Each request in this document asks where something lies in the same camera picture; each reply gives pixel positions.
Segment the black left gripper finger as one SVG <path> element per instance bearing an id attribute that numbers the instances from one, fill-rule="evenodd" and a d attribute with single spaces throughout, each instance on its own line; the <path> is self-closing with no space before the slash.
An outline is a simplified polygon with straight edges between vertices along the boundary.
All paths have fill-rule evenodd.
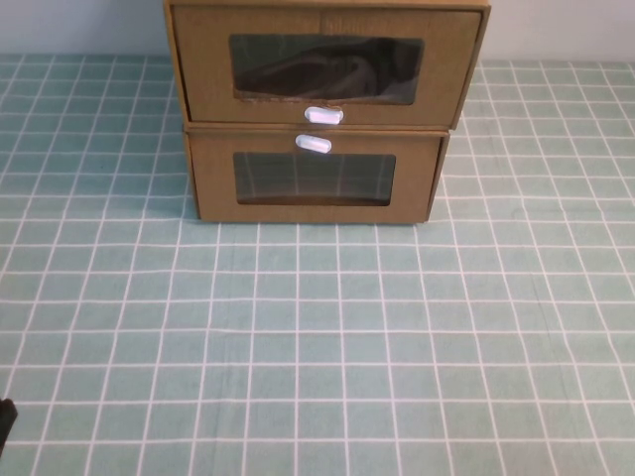
<path id="1" fill-rule="evenodd" d="M 18 417 L 18 411 L 11 399 L 0 401 L 0 447 L 4 447 L 12 426 Z"/>

